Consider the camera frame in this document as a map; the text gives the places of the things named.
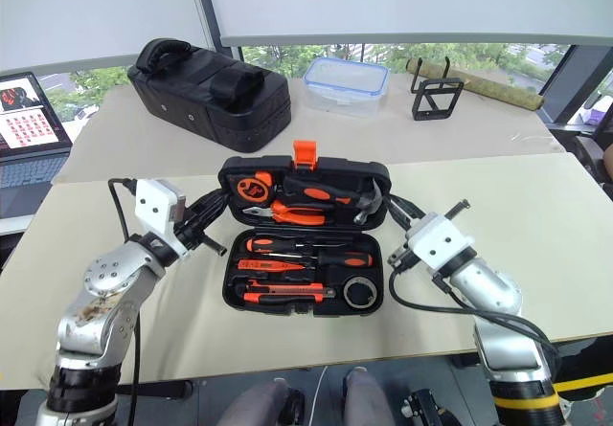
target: black case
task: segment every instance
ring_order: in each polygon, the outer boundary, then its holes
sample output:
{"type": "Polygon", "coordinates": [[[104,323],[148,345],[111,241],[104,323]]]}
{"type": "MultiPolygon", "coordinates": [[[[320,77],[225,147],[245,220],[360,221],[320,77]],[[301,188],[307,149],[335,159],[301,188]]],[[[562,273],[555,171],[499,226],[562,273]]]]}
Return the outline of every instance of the black case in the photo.
{"type": "Polygon", "coordinates": [[[149,42],[128,77],[156,117],[250,153],[290,122],[287,79],[173,39],[149,42]]]}
{"type": "MultiPolygon", "coordinates": [[[[330,224],[307,227],[291,223],[275,222],[267,217],[250,215],[242,210],[251,207],[253,203],[247,203],[240,199],[231,188],[230,181],[236,182],[232,176],[251,175],[257,171],[267,171],[273,176],[277,185],[278,199],[287,204],[299,204],[301,206],[316,205],[318,202],[302,194],[287,197],[283,191],[283,181],[286,176],[300,176],[304,180],[319,182],[321,184],[335,186],[348,191],[364,191],[373,179],[377,182],[381,193],[388,195],[392,187],[387,168],[380,163],[361,163],[339,158],[320,158],[314,170],[296,168],[291,156],[263,156],[261,158],[233,157],[228,159],[219,172],[218,179],[221,187],[230,195],[228,206],[234,218],[254,228],[242,232],[236,238],[228,255],[225,277],[223,281],[223,299],[230,306],[239,310],[258,311],[269,314],[291,314],[292,312],[307,313],[312,310],[315,316],[343,316],[343,315],[368,315],[376,311],[383,302],[383,262],[377,241],[370,235],[362,233],[363,230],[371,230],[378,227],[385,219],[387,212],[384,203],[377,212],[370,215],[364,225],[353,223],[353,217],[359,212],[356,208],[346,208],[336,204],[329,213],[330,224]],[[318,267],[315,270],[315,282],[322,282],[327,287],[333,287],[336,297],[325,299],[320,303],[283,303],[261,304],[249,303],[243,300],[238,293],[238,286],[246,273],[238,269],[240,258],[275,259],[292,262],[292,258],[272,258],[248,252],[246,240],[254,235],[271,235],[282,239],[297,239],[306,243],[343,242],[351,239],[351,249],[369,253],[373,257],[371,267],[350,268],[338,265],[318,267]],[[367,309],[355,309],[347,305],[343,297],[343,287],[347,280],[363,276],[370,279],[376,287],[375,302],[367,309]]],[[[268,280],[274,279],[275,274],[270,274],[268,280]]]]}

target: laptop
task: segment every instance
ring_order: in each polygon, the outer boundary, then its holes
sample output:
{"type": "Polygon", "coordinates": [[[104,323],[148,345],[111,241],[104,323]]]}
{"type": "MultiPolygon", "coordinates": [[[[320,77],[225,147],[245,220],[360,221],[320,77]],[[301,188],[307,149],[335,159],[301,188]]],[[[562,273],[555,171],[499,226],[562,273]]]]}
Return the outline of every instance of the laptop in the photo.
{"type": "Polygon", "coordinates": [[[36,212],[71,146],[33,73],[0,77],[0,218],[36,212]]]}

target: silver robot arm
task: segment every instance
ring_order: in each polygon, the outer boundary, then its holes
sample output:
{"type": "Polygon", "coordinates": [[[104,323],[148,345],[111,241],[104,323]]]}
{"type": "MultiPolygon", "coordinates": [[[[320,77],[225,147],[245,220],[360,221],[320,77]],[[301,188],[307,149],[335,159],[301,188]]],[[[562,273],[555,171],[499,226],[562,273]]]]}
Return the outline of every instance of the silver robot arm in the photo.
{"type": "Polygon", "coordinates": [[[220,191],[186,209],[185,196],[168,182],[139,180],[135,189],[135,181],[129,182],[136,216],[148,232],[132,236],[86,269],[83,288],[59,323],[56,369],[38,410],[38,426],[113,424],[121,364],[141,305],[166,267],[190,249],[205,243],[225,253],[203,232],[225,209],[220,191]]]}
{"type": "MultiPolygon", "coordinates": [[[[457,289],[465,306],[476,310],[521,314],[522,295],[509,276],[477,258],[474,239],[451,222],[467,201],[445,215],[424,214],[406,200],[392,196],[390,214],[406,230],[406,241],[389,258],[401,273],[422,261],[442,291],[457,289]]],[[[515,324],[526,330],[522,324],[515,324]]],[[[501,424],[563,425],[559,399],[541,344],[512,329],[475,316],[475,344],[484,367],[501,424]]]]}

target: laptop keyboard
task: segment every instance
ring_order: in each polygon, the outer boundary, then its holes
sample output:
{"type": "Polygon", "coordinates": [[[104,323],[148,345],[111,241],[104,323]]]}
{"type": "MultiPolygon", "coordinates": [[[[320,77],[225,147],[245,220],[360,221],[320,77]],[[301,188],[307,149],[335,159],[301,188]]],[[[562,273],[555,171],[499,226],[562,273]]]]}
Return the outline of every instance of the laptop keyboard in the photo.
{"type": "Polygon", "coordinates": [[[67,156],[46,158],[0,167],[0,188],[50,182],[66,162],[67,156]]]}

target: blue lid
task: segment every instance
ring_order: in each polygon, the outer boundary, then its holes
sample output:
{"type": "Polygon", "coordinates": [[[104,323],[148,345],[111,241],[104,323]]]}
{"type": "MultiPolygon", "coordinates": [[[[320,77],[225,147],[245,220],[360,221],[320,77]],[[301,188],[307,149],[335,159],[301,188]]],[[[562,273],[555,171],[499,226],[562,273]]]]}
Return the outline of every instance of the blue lid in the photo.
{"type": "Polygon", "coordinates": [[[379,96],[389,75],[390,70],[381,65],[317,57],[308,67],[304,81],[310,86],[379,96]]]}

